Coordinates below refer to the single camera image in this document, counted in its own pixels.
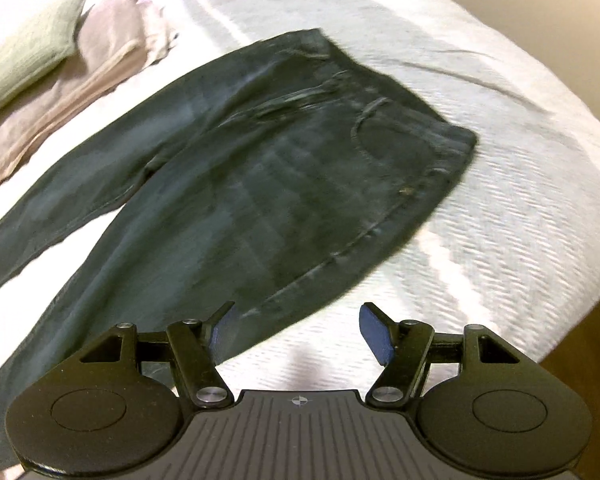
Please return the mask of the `pink grey striped bedspread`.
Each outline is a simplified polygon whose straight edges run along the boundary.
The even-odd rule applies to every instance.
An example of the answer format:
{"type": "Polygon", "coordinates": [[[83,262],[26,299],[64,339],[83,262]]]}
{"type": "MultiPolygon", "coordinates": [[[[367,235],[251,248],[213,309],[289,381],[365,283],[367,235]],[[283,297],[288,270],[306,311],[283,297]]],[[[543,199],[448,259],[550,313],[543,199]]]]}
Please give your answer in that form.
{"type": "MultiPolygon", "coordinates": [[[[0,0],[0,37],[55,0],[0,0]]],[[[454,332],[481,323],[542,359],[600,298],[600,122],[548,68],[451,0],[159,0],[174,50],[54,133],[0,188],[1,216],[58,158],[189,70],[318,27],[478,134],[458,187],[361,284],[220,368],[230,388],[365,389],[358,307],[454,332]]]]}

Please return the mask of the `dark blue denim jeans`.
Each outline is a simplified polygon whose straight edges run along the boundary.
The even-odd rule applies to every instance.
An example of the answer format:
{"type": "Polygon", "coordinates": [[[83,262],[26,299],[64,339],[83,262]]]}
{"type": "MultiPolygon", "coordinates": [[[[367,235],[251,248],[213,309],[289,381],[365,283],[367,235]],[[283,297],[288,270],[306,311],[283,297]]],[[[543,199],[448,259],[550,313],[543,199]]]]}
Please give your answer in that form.
{"type": "Polygon", "coordinates": [[[192,70],[51,166],[0,220],[0,288],[113,214],[0,367],[18,394],[120,322],[156,332],[224,302],[226,361],[327,306],[452,191],[477,137],[317,29],[192,70]]]}

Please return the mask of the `green checked cushion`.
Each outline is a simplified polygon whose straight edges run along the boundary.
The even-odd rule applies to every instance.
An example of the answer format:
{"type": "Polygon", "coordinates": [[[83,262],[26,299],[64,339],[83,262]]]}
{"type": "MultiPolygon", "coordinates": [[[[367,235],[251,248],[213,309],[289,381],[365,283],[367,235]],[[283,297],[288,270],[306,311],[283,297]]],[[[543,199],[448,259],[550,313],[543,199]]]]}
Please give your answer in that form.
{"type": "Polygon", "coordinates": [[[0,109],[76,52],[86,0],[61,0],[0,45],[0,109]]]}

